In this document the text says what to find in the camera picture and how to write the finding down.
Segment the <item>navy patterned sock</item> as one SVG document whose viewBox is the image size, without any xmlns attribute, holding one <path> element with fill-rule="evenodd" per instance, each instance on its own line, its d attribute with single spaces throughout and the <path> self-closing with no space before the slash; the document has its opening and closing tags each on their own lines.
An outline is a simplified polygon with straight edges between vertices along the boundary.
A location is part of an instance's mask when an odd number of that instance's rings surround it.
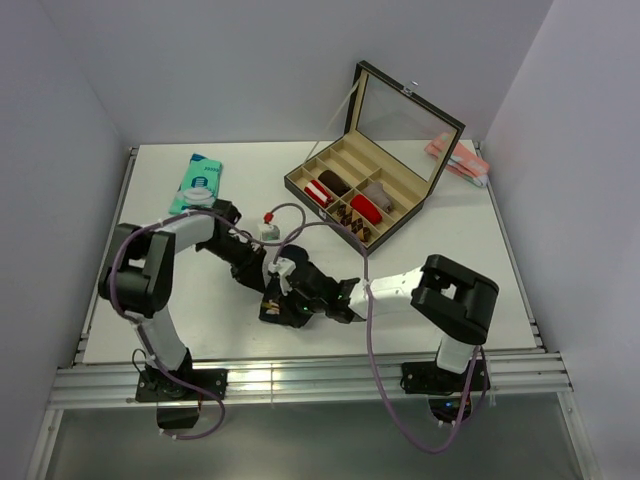
<svg viewBox="0 0 640 480">
<path fill-rule="evenodd" d="M 309 260 L 307 251 L 296 245 L 285 246 L 279 257 L 293 260 L 296 267 Z M 307 301 L 292 289 L 287 279 L 269 275 L 269 282 L 260 304 L 260 321 L 301 328 L 311 316 L 312 313 L 307 308 Z"/>
</svg>

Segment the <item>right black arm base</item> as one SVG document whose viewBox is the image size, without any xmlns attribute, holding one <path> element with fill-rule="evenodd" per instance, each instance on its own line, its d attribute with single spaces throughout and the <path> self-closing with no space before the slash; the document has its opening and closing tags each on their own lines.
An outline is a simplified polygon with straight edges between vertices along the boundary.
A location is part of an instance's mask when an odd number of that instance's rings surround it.
<svg viewBox="0 0 640 480">
<path fill-rule="evenodd" d="M 462 405 L 461 397 L 468 369 L 463 374 L 456 374 L 438 368 L 434 361 L 404 362 L 401 364 L 401 373 L 400 387 L 404 393 L 427 396 L 431 414 L 436 421 L 453 426 Z M 470 393 L 464 403 L 463 421 L 473 413 L 472 394 L 479 392 L 483 399 L 490 386 L 486 362 L 477 360 L 471 377 Z"/>
</svg>

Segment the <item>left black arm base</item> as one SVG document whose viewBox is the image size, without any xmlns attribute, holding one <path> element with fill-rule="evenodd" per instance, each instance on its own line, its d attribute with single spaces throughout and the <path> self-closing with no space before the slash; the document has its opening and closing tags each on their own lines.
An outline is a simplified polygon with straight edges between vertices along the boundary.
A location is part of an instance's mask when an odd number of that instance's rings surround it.
<svg viewBox="0 0 640 480">
<path fill-rule="evenodd" d="M 160 370 L 144 362 L 141 367 L 135 356 L 144 351 L 137 348 L 131 355 L 131 364 L 138 373 L 135 394 L 137 403 L 167 403 L 196 401 L 195 407 L 156 407 L 156 424 L 160 433 L 176 440 L 204 438 L 217 429 L 224 421 L 226 409 L 223 403 L 228 385 L 228 370 L 224 368 L 195 369 L 190 351 L 177 370 L 169 371 L 167 377 Z M 205 400 L 215 401 L 220 407 L 219 420 L 209 430 L 202 433 L 188 433 L 196 426 Z"/>
</svg>

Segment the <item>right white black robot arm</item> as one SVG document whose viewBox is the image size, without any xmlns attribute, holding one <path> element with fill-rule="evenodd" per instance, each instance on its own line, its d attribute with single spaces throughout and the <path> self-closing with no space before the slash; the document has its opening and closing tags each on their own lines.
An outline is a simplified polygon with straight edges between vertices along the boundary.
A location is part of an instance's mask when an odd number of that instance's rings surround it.
<svg viewBox="0 0 640 480">
<path fill-rule="evenodd" d="M 307 255 L 279 258 L 269 265 L 269 275 L 280 295 L 280 318 L 292 325 L 316 313 L 342 324 L 421 314 L 442 332 L 432 370 L 435 383 L 446 390 L 466 379 L 474 349 L 487 340 L 499 294 L 496 282 L 443 255 L 374 280 L 336 281 Z"/>
</svg>

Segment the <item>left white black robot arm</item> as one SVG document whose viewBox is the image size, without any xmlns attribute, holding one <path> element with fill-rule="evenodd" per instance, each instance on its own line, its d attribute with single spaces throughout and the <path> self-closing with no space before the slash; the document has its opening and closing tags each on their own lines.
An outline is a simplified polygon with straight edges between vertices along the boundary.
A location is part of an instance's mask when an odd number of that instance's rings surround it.
<svg viewBox="0 0 640 480">
<path fill-rule="evenodd" d="M 189 349 L 179 338 L 168 303 L 175 257 L 190 248 L 207 251 L 230 266 L 239 284 L 265 290 L 263 246 L 236 228 L 241 219 L 232 202 L 216 200 L 147 226 L 118 224 L 98 280 L 99 296 L 135 329 L 146 354 L 146 369 L 159 388 L 183 399 L 195 386 Z"/>
</svg>

